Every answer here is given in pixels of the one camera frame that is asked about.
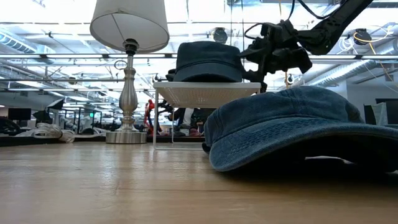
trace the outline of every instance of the blue cap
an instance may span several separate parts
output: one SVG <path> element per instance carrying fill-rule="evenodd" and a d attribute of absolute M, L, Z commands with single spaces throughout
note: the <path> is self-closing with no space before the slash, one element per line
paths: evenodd
<path fill-rule="evenodd" d="M 288 161 L 332 156 L 386 172 L 398 169 L 398 129 L 364 124 L 345 98 L 314 86 L 227 103 L 207 119 L 205 137 L 218 171 L 276 154 Z"/>
<path fill-rule="evenodd" d="M 174 82 L 242 82 L 239 49 L 211 41 L 182 43 Z"/>

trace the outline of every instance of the white lampshade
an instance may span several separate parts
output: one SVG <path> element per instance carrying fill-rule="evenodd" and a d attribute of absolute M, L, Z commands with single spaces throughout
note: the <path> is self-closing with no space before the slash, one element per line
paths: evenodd
<path fill-rule="evenodd" d="M 125 51 L 123 42 L 135 39 L 140 53 L 160 50 L 170 39 L 164 0 L 97 0 L 90 32 L 112 49 Z"/>

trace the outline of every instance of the silver lamp stand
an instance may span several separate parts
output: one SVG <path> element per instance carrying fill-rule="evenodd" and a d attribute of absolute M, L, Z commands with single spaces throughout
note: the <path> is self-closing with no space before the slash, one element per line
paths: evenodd
<path fill-rule="evenodd" d="M 139 48 L 134 39 L 127 39 L 123 43 L 127 53 L 127 67 L 124 69 L 124 86 L 119 99 L 119 107 L 123 110 L 121 127 L 115 132 L 106 133 L 106 143 L 109 144 L 144 144 L 147 133 L 140 133 L 134 127 L 133 112 L 138 107 L 137 93 L 134 88 L 136 70 L 132 67 L 133 56 Z"/>

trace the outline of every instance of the wooden table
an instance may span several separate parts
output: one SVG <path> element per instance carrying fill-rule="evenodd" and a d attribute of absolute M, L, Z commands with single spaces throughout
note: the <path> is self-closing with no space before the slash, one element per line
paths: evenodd
<path fill-rule="evenodd" d="M 0 223 L 393 224 L 397 182 L 225 175 L 151 144 L 3 147 Z"/>

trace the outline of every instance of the robotic arm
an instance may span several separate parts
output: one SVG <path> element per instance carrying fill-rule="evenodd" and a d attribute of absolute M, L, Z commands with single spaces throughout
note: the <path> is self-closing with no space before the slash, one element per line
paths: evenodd
<path fill-rule="evenodd" d="M 327 54 L 338 42 L 347 26 L 372 1 L 345 0 L 337 10 L 311 30 L 295 30 L 289 20 L 281 21 L 279 24 L 256 24 L 262 25 L 260 34 L 263 37 L 246 36 L 246 32 L 250 30 L 248 29 L 245 36 L 254 41 L 239 56 L 258 64 L 259 69 L 256 72 L 250 70 L 244 78 L 251 82 L 263 82 L 268 72 L 272 74 L 278 70 L 286 72 L 290 68 L 297 67 L 302 73 L 307 72 L 312 67 L 307 51 L 314 55 Z"/>

